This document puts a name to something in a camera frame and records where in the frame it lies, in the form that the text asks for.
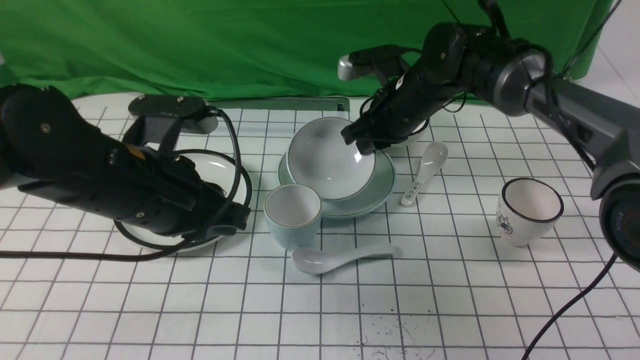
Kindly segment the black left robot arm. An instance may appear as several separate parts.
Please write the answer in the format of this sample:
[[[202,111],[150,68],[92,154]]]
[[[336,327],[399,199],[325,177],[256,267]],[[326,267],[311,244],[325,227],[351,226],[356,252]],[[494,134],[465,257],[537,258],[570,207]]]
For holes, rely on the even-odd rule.
[[[55,87],[2,87],[1,188],[165,237],[244,230],[250,208],[206,178],[201,153],[175,151],[179,120],[139,118],[118,140]]]

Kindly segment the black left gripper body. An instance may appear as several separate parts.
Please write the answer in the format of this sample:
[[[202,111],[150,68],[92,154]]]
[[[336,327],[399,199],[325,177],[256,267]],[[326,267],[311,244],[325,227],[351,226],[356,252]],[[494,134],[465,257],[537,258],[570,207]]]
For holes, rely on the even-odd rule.
[[[176,153],[169,166],[177,170],[178,175],[169,174],[169,180],[163,185],[154,182],[141,207],[130,217],[114,222],[163,237],[179,236],[182,239],[204,239],[209,230],[219,226],[228,226],[237,232],[246,229],[250,205],[245,207],[233,201],[242,177],[242,166],[235,162],[233,184],[227,197],[218,186],[201,179],[195,163],[189,158]]]

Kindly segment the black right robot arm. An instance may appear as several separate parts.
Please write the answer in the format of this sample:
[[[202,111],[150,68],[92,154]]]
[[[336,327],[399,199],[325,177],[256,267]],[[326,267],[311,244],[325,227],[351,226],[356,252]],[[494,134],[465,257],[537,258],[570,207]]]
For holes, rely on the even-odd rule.
[[[638,270],[640,110],[550,73],[551,55],[521,38],[466,23],[437,23],[421,56],[382,45],[341,57],[343,81],[375,75],[382,88],[370,109],[342,130],[346,144],[368,155],[406,139],[466,92],[509,117],[533,115],[594,161],[590,198],[613,253]]]

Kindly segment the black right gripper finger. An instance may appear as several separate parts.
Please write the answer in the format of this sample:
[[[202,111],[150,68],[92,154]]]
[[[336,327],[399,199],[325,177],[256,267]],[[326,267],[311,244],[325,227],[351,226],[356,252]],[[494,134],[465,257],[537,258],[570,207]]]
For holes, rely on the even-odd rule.
[[[357,120],[341,130],[345,144],[355,145],[361,155],[372,155],[379,150],[379,126],[371,120]]]

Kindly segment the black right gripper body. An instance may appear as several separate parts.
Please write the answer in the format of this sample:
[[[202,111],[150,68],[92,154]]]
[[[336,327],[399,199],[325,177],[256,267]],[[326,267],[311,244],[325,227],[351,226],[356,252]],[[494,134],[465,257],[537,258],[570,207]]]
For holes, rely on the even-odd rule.
[[[457,94],[458,74],[469,40],[462,23],[438,23],[426,35],[422,55],[358,119],[359,143],[398,143]]]

